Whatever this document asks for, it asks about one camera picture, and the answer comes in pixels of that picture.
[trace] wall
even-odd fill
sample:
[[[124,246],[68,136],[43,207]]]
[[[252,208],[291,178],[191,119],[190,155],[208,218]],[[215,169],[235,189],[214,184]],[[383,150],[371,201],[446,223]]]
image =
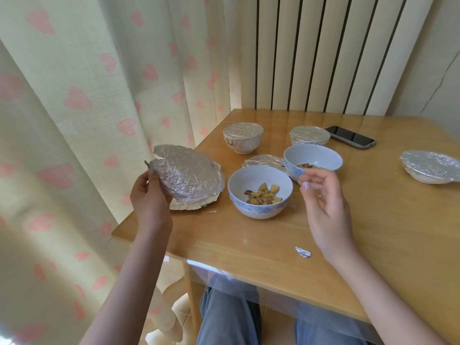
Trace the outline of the wall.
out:
[[[434,0],[387,115],[424,116],[460,141],[460,0]]]

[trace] crumpled foil piece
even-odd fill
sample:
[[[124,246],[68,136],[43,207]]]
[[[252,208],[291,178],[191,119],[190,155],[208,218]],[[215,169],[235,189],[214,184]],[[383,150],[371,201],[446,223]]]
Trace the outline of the crumpled foil piece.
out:
[[[460,182],[460,161],[443,154],[429,151],[405,151],[399,157],[409,173],[433,177],[436,179]]]
[[[215,201],[225,188],[220,165],[208,156],[179,145],[157,145],[150,161],[161,182],[173,197],[171,209],[197,209]]]
[[[331,134],[323,128],[315,126],[297,126],[289,132],[292,145],[318,144],[325,145],[331,138]]]
[[[306,251],[305,249],[302,249],[300,247],[296,247],[295,250],[297,251],[297,253],[300,254],[301,257],[303,258],[309,258],[311,257],[311,253],[309,251]]]
[[[238,122],[224,128],[224,139],[232,146],[244,146],[255,149],[264,134],[264,129],[257,123]]]
[[[256,155],[252,156],[251,158],[245,160],[241,167],[246,167],[246,166],[253,166],[253,165],[266,165],[270,166],[273,168],[277,168],[282,172],[286,172],[286,168],[284,166],[284,159],[278,156],[273,156],[273,155],[268,155],[268,154],[262,154],[262,155]]]

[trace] blue jeans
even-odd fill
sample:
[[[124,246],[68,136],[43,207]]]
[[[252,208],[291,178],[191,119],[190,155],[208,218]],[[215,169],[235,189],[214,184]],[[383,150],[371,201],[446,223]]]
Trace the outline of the blue jeans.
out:
[[[206,287],[201,298],[203,323],[196,345],[260,345],[262,317],[256,288],[236,295]],[[296,345],[366,345],[361,339],[296,320]]]

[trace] wooden table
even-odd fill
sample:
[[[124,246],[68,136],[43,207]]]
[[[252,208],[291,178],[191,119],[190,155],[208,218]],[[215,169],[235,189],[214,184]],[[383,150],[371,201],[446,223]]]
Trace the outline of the wooden table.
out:
[[[236,154],[223,139],[224,127],[241,121],[256,122],[265,129],[261,145],[251,155]],[[332,139],[327,144],[344,160],[338,176],[350,203],[359,249],[423,319],[446,340],[460,344],[460,184],[419,183],[399,160],[403,151],[413,149],[460,159],[459,144],[424,118],[238,109],[196,150],[219,163],[228,179],[250,156],[282,157],[291,145],[289,131],[300,125],[338,125],[377,141],[369,150]],[[227,189],[205,208],[176,211],[172,216],[169,254],[370,322],[313,241],[298,186],[294,186],[288,206],[268,220],[240,214]],[[112,235],[132,242],[136,232],[137,219],[131,214]],[[312,257],[302,258],[296,246],[308,249]],[[199,315],[197,297],[190,299],[195,308],[192,312]]]

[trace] phone screen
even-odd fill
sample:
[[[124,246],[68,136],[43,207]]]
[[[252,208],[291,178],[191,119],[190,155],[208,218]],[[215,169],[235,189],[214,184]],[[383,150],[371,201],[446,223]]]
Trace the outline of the phone screen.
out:
[[[343,139],[350,140],[358,145],[365,146],[371,144],[374,141],[374,139],[362,136],[361,134],[354,133],[339,126],[328,127],[326,128],[326,131],[328,131],[331,134],[335,134],[338,137],[342,137]]]

